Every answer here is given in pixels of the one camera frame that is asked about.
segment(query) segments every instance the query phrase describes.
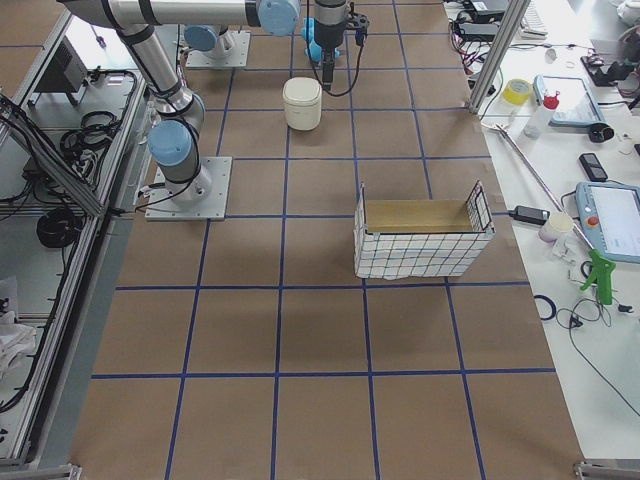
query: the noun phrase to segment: white cup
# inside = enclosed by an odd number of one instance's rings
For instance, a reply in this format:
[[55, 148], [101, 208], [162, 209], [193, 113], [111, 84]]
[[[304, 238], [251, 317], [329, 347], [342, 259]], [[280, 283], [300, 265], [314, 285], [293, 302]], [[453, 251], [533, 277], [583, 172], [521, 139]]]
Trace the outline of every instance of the white cup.
[[573, 230], [573, 219], [564, 212], [551, 212], [549, 218], [538, 232], [545, 242], [555, 242]]

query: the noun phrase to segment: tiled table surface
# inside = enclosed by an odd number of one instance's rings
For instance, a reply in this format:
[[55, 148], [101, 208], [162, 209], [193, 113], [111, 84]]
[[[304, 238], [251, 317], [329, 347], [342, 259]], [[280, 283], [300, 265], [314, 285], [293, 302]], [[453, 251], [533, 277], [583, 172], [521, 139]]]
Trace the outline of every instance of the tiled table surface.
[[[27, 3], [33, 32], [9, 20], [25, 1], [3, 2], [3, 66], [28, 63], [60, 13]], [[234, 157], [228, 218], [134, 220], [71, 455], [87, 478], [573, 477], [580, 451], [443, 8], [359, 10], [360, 83], [324, 97], [312, 132], [288, 130], [281, 105], [284, 81], [311, 75], [299, 37], [255, 35], [247, 70], [188, 73], [209, 109], [202, 153]], [[336, 90], [353, 38], [342, 48]], [[354, 276], [361, 181], [371, 198], [437, 199], [476, 179], [497, 236], [463, 277]]]

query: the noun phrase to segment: tape roll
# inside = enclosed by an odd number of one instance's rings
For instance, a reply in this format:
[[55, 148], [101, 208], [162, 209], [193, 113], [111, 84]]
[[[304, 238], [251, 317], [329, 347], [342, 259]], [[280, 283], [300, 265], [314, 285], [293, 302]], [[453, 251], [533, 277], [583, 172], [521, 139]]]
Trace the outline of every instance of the tape roll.
[[522, 105], [533, 93], [533, 87], [526, 80], [514, 78], [507, 82], [502, 92], [502, 98], [514, 105]]

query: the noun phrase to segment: white table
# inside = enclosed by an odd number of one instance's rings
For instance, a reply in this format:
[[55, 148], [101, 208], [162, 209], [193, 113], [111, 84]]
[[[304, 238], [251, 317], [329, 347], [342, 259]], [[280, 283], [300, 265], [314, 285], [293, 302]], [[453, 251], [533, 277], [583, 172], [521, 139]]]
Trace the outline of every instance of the white table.
[[[566, 1], [536, 0], [536, 5], [549, 28], [546, 43], [591, 45], [584, 29], [574, 21], [576, 17]], [[579, 61], [585, 49], [554, 48], [558, 58], [553, 63], [547, 62], [545, 48], [510, 50], [501, 66], [505, 83], [510, 78], [532, 81], [540, 73], [588, 78]], [[621, 99], [615, 88], [592, 88], [600, 102]], [[536, 141], [520, 135], [535, 108], [532, 100], [520, 108], [496, 100], [483, 122], [511, 123], [512, 137], [558, 197], [574, 190], [578, 182], [588, 181], [578, 163], [578, 156], [585, 152], [598, 155], [609, 178], [640, 185], [640, 156], [632, 149], [633, 143], [640, 143], [640, 117], [632, 116], [624, 105], [602, 107], [607, 123], [616, 131], [616, 137], [604, 144], [591, 143], [586, 133], [552, 131]], [[553, 210], [541, 187], [500, 136], [485, 129], [485, 137], [507, 206], [513, 208], [521, 204]], [[575, 205], [571, 198], [567, 200], [567, 205]], [[579, 279], [578, 268], [554, 256], [551, 246], [538, 238], [537, 227], [518, 222], [513, 222], [513, 227], [533, 292], [552, 298], [559, 308], [572, 308], [583, 295], [578, 284], [568, 279], [568, 272]], [[587, 259], [586, 249], [575, 237], [569, 240], [569, 245], [577, 252], [579, 266]], [[614, 305], [609, 308], [610, 328], [601, 322], [586, 323], [573, 330], [573, 337], [583, 353], [640, 410], [640, 265], [619, 262], [613, 274], [613, 286], [617, 290], [614, 296], [623, 304], [634, 305], [636, 313], [618, 313]], [[546, 304], [540, 302], [538, 308], [541, 316], [548, 315]], [[578, 355], [567, 330], [555, 321], [545, 322], [544, 329], [585, 457], [640, 458], [640, 418]]]

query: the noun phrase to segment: red bottle cap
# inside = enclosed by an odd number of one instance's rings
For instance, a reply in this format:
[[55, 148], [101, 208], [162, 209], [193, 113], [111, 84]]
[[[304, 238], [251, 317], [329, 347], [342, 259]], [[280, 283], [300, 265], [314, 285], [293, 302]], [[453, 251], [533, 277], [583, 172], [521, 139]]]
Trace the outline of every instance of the red bottle cap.
[[560, 100], [558, 100], [558, 95], [560, 95], [560, 92], [556, 92], [556, 94], [553, 96], [547, 95], [545, 93], [542, 104], [549, 110], [555, 110], [556, 108], [558, 108], [558, 105], [560, 105]]

